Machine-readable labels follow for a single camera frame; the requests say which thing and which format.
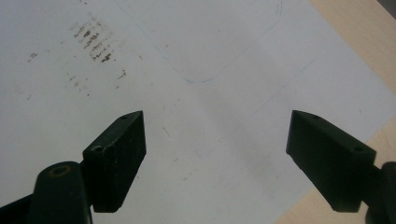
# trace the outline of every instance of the black plastic part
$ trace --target black plastic part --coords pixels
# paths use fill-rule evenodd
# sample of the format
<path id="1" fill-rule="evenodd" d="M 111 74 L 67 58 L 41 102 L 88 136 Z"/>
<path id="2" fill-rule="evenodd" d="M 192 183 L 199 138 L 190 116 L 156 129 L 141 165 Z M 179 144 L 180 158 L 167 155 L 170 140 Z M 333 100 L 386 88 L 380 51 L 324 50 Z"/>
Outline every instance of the black plastic part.
<path id="1" fill-rule="evenodd" d="M 388 217 L 380 216 L 370 207 L 367 210 L 364 221 L 366 224 L 391 224 Z"/>
<path id="2" fill-rule="evenodd" d="M 95 212 L 116 212 L 146 155 L 143 112 L 114 121 L 83 152 L 81 164 Z"/>
<path id="3" fill-rule="evenodd" d="M 60 162 L 38 175 L 26 223 L 92 223 L 84 180 L 77 162 Z"/>
<path id="4" fill-rule="evenodd" d="M 22 224 L 26 223 L 32 195 L 28 195 L 13 203 L 0 208 L 0 223 L 2 224 Z"/>
<path id="5" fill-rule="evenodd" d="M 394 19 L 396 19 L 396 0 L 378 0 L 378 2 Z"/>
<path id="6" fill-rule="evenodd" d="M 359 211 L 374 150 L 321 117 L 293 111 L 287 153 L 334 211 Z"/>
<path id="7" fill-rule="evenodd" d="M 361 200 L 370 207 L 371 213 L 380 218 L 387 215 L 385 205 L 382 200 L 382 174 L 382 170 L 373 166 L 372 170 L 367 173 L 361 184 Z"/>
<path id="8" fill-rule="evenodd" d="M 390 223 L 396 223 L 396 162 L 382 165 L 381 192 Z"/>

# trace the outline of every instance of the screw hole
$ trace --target screw hole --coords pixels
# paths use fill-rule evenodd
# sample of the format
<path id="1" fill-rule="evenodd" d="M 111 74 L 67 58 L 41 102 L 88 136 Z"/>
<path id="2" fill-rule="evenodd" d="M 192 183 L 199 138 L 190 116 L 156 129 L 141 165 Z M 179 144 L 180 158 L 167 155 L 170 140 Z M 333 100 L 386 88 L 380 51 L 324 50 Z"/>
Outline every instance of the screw hole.
<path id="1" fill-rule="evenodd" d="M 53 168 L 52 170 L 49 171 L 49 176 L 50 177 L 60 177 L 63 176 L 71 171 L 70 166 L 68 165 L 62 165 Z"/>
<path id="2" fill-rule="evenodd" d="M 101 146 L 96 146 L 96 147 L 92 147 L 91 150 L 92 150 L 92 151 L 95 151 L 95 152 L 101 152 L 101 151 L 104 150 L 104 148 L 101 147 Z"/>

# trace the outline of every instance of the wooden table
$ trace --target wooden table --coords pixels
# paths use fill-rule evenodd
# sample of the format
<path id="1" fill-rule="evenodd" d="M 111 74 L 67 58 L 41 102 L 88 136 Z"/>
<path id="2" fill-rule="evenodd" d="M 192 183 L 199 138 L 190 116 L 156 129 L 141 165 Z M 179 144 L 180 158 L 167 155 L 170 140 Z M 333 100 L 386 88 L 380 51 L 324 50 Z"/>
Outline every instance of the wooden table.
<path id="1" fill-rule="evenodd" d="M 396 20 L 376 0 L 310 0 L 317 11 L 396 94 Z M 367 142 L 377 151 L 376 166 L 396 161 L 396 117 Z M 367 206 L 356 214 L 334 212 L 312 189 L 276 222 L 364 223 Z"/>

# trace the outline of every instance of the white paper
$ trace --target white paper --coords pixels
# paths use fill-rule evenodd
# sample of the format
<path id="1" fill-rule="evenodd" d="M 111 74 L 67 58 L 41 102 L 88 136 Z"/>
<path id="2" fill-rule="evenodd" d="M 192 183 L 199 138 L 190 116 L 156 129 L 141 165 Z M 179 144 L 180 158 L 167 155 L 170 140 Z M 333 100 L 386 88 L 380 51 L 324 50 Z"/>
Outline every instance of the white paper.
<path id="1" fill-rule="evenodd" d="M 292 109 L 361 141 L 396 111 L 305 0 L 2 1 L 0 71 L 0 205 L 144 111 L 148 155 L 94 223 L 272 223 L 312 188 Z"/>

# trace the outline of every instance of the light wood surface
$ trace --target light wood surface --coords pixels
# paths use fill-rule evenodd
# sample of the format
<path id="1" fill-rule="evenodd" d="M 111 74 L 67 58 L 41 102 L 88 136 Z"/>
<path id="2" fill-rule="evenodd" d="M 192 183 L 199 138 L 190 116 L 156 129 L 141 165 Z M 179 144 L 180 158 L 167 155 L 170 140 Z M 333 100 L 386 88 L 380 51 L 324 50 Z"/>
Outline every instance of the light wood surface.
<path id="1" fill-rule="evenodd" d="M 350 47 L 396 93 L 396 20 L 375 0 L 310 0 Z M 367 142 L 377 151 L 376 166 L 396 161 L 396 118 Z M 356 214 L 334 212 L 316 189 L 290 208 L 276 224 L 364 223 L 367 206 Z"/>

